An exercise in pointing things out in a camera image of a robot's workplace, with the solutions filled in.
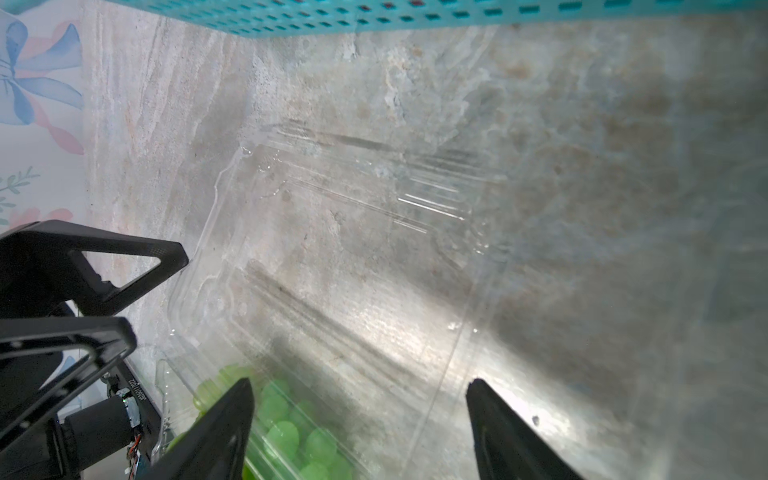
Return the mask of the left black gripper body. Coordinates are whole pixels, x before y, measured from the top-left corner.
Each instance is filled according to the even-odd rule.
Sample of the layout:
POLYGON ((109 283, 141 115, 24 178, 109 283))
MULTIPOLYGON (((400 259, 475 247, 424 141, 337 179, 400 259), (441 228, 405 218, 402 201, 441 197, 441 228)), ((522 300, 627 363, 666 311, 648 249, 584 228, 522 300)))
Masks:
POLYGON ((125 449, 128 477, 152 461, 159 410, 125 362, 108 370, 57 414, 1 451, 3 479, 80 479, 82 472, 125 449))

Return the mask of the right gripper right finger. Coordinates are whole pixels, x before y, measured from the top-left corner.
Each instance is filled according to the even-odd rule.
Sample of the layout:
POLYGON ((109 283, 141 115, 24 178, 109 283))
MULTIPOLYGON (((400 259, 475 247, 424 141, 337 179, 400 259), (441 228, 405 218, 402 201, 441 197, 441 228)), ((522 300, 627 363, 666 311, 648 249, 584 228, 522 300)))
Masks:
POLYGON ((491 386, 480 378, 466 391, 482 480, 582 480, 491 386))

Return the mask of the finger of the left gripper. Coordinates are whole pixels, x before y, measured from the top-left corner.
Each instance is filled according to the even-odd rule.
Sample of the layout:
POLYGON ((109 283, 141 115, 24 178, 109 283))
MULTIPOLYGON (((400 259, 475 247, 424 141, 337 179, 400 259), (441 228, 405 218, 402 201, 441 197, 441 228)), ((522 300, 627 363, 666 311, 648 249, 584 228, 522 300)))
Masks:
POLYGON ((136 348, 123 317, 1 321, 1 445, 47 421, 136 348))
POLYGON ((189 263, 178 242, 137 237, 60 220, 32 222, 1 235, 1 316, 113 316, 189 263), (152 257, 159 264, 126 285, 105 281, 87 252, 152 257))

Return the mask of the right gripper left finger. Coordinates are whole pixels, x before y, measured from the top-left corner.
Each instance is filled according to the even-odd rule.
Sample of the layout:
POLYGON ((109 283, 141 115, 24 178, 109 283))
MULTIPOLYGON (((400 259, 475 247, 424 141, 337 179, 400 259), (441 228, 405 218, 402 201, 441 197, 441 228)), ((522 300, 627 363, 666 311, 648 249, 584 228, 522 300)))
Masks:
POLYGON ((240 479, 254 413, 247 378, 238 380, 146 474, 148 479, 240 479))

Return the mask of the green grape bunch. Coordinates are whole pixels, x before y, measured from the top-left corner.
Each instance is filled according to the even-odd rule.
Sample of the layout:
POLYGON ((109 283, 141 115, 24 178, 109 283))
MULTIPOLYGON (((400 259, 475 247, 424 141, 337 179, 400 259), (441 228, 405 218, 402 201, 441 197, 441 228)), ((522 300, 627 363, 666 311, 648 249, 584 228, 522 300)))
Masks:
POLYGON ((243 479, 354 479, 355 467, 340 446, 341 435, 309 398, 287 379, 233 363, 204 379, 192 402, 200 420, 238 380, 249 380, 254 415, 243 479))

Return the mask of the clear plastic clamshell container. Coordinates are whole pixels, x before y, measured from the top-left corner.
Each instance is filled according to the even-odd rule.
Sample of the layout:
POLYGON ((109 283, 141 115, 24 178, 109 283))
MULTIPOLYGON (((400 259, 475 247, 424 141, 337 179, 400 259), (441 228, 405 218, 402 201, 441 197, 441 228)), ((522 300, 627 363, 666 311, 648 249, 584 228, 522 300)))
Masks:
POLYGON ((218 175, 168 306, 162 444, 237 363, 285 378, 341 435, 354 479, 473 479, 459 364, 492 298, 505 174, 466 149, 273 124, 218 175))

